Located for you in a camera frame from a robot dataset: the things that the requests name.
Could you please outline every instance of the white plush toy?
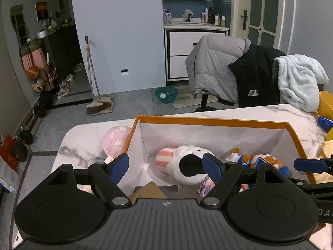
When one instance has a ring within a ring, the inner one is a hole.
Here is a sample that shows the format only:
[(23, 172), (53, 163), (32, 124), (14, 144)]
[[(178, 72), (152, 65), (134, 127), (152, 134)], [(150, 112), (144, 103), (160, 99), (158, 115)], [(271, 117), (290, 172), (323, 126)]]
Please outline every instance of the white plush toy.
[(159, 151), (155, 164), (159, 170), (177, 182), (197, 185), (207, 176), (202, 164), (205, 153), (213, 154), (207, 149), (193, 145), (180, 146), (176, 149), (166, 148)]

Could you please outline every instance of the gray puffer jacket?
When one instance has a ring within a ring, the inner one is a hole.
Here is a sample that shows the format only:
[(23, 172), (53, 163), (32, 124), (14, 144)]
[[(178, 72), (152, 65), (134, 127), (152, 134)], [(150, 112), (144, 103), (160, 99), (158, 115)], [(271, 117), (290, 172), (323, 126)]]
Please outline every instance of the gray puffer jacket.
[(225, 35), (203, 36), (186, 59), (189, 88), (197, 94), (209, 94), (238, 103), (236, 78), (228, 65), (249, 49), (251, 41)]

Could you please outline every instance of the pink striped plush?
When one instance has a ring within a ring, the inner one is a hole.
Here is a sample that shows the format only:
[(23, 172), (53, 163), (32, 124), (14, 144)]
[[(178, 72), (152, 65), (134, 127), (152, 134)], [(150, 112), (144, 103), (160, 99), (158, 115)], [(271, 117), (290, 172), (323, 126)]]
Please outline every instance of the pink striped plush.
[(156, 164), (158, 170), (160, 170), (165, 175), (169, 175), (165, 170), (165, 166), (174, 157), (175, 150), (176, 150), (175, 148), (163, 148), (156, 155), (155, 164)]

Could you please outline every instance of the gray floor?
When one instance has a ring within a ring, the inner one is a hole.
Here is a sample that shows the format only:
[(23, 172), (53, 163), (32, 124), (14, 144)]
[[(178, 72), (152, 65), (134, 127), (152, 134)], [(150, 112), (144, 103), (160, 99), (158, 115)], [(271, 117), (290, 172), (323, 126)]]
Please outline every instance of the gray floor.
[(68, 103), (78, 100), (91, 99), (91, 89), (85, 70), (74, 73), (74, 81), (69, 83), (69, 93), (66, 97), (56, 99), (53, 105)]
[[(19, 196), (16, 192), (4, 194), (0, 207), (0, 250), (9, 249), (10, 224), (15, 200), (20, 202), (28, 195), (40, 182), (42, 182), (50, 173), (54, 163), (55, 155), (60, 147), (65, 134), (74, 126), (87, 123), (104, 122), (112, 120), (135, 118), (137, 115), (172, 115), (191, 113), (199, 106), (190, 106), (185, 108), (174, 108), (172, 103), (164, 104), (155, 98), (156, 89), (143, 89), (129, 92), (120, 92), (111, 94), (114, 104), (114, 111), (110, 114), (87, 116), (86, 105), (80, 104), (68, 107), (62, 107), (48, 111), (48, 115), (43, 119), (38, 119), (32, 133), (35, 135), (34, 143), (30, 146), (33, 152), (23, 181), (21, 181), (21, 191)], [(64, 102), (72, 102), (88, 97), (87, 93), (74, 94), (64, 97)], [(231, 109), (218, 102), (209, 103), (208, 106), (217, 109)], [(21, 163), (19, 173), (22, 175), (26, 163)], [(17, 228), (14, 225), (12, 242), (16, 239)]]

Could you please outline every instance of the white drawer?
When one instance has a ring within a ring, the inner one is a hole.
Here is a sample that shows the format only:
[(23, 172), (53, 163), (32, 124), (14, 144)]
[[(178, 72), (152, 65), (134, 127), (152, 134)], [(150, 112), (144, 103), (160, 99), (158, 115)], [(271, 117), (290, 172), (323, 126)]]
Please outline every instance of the white drawer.
[(169, 78), (188, 77), (185, 60), (187, 56), (171, 56), (170, 57), (170, 76)]
[(214, 32), (170, 32), (170, 56), (189, 55), (194, 48), (193, 44), (205, 35), (223, 35)]

